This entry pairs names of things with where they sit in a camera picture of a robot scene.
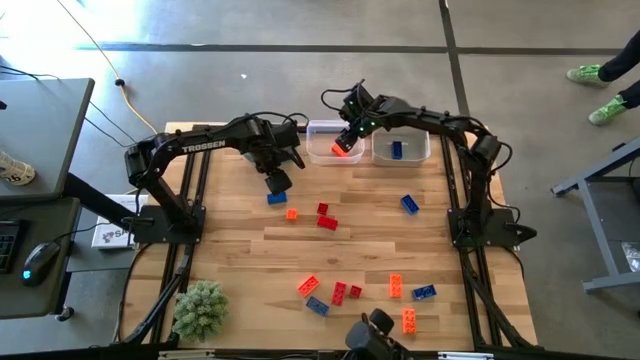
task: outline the concrete floor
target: concrete floor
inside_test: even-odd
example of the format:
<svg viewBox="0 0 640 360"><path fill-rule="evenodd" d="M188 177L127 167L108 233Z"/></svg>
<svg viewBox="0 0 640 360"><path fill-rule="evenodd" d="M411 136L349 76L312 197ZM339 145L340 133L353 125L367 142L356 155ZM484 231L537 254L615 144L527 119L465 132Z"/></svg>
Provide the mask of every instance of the concrete floor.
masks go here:
<svg viewBox="0 0 640 360"><path fill-rule="evenodd" d="M135 138L148 129L128 111L96 51L71 50L87 39L52 5L12 3L0 20L0 54L12 66L96 80L92 100ZM65 1L99 41L171 44L394 45L444 47L438 0ZM637 30L637 0L449 0L462 47L620 48ZM37 22L36 30L31 26ZM167 121L224 120L245 112L303 111L333 118L318 96L366 78L372 92L457 112L449 56L441 54L109 52L158 129ZM606 90L564 78L607 56L462 55L466 100L515 149L501 171L506 198L539 232L522 246L528 296L541 345L560 351L640 358L640 286L585 295L581 281L605 274L582 202L549 188L604 158L640 133L638 113L596 128L586 116L640 78L640 68ZM114 135L106 121L88 117ZM72 171L99 190L128 190L122 149L90 126L82 130ZM74 275L68 303L78 315L0 322L0 353L107 344L122 272ZM30 341L19 335L27 332Z"/></svg>

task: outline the succulent plant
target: succulent plant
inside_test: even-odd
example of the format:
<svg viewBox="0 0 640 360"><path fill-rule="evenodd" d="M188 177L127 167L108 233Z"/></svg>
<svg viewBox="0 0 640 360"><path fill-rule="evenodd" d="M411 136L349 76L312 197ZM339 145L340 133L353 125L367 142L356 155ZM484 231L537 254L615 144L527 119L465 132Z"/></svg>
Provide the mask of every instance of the succulent plant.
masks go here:
<svg viewBox="0 0 640 360"><path fill-rule="evenodd" d="M187 292L178 294L174 312L176 319L172 330L187 341L216 335L222 328L224 317L229 313L229 299L217 282L198 281L189 286Z"/></svg>

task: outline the floor line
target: floor line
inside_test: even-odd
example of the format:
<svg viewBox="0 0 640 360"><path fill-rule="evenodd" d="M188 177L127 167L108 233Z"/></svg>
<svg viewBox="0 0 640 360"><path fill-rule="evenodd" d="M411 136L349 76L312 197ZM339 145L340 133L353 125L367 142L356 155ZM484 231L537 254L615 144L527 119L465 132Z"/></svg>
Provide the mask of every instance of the floor line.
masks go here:
<svg viewBox="0 0 640 360"><path fill-rule="evenodd" d="M464 89L464 81L462 80L462 70L460 69L460 58L458 57L456 39L453 35L451 14L449 13L446 0L439 0L439 3L440 15L442 16L442 26L444 29L444 38L447 42L447 53L449 54L449 63L451 65L453 90L456 93L456 100L458 101L458 112L462 115L469 115L469 103L467 102L467 93Z"/></svg>
<svg viewBox="0 0 640 360"><path fill-rule="evenodd" d="M519 47L465 47L457 48L464 55L529 55L529 56L597 56L617 55L622 49L608 48L519 48Z"/></svg>
<svg viewBox="0 0 640 360"><path fill-rule="evenodd" d="M243 45L243 44L144 44L98 42L104 51L142 52L282 52L282 53L389 53L444 54L446 46L393 45ZM76 50L97 50L93 44L79 44Z"/></svg>

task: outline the green shoe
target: green shoe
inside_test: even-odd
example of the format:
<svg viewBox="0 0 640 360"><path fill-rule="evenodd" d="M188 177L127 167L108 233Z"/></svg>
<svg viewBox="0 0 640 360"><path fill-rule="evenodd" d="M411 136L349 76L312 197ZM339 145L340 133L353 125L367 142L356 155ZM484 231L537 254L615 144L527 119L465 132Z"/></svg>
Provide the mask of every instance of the green shoe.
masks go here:
<svg viewBox="0 0 640 360"><path fill-rule="evenodd" d="M600 65L587 65L580 66L577 69L571 69L567 72L567 79L582 85L607 87L609 83L600 80L598 77L600 67Z"/></svg>
<svg viewBox="0 0 640 360"><path fill-rule="evenodd" d="M616 95L607 105L591 113L591 115L589 115L589 121L596 126L607 125L613 121L614 117L629 110L622 105L624 103L625 101L622 100L622 96Z"/></svg>

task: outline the keyboard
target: keyboard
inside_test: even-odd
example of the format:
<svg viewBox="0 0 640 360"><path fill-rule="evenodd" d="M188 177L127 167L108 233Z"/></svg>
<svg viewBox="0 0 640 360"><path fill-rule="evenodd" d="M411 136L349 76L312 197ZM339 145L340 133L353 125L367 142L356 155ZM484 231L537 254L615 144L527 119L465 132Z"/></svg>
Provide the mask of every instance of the keyboard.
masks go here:
<svg viewBox="0 0 640 360"><path fill-rule="evenodd" d="M0 220L0 274L10 274L29 222Z"/></svg>

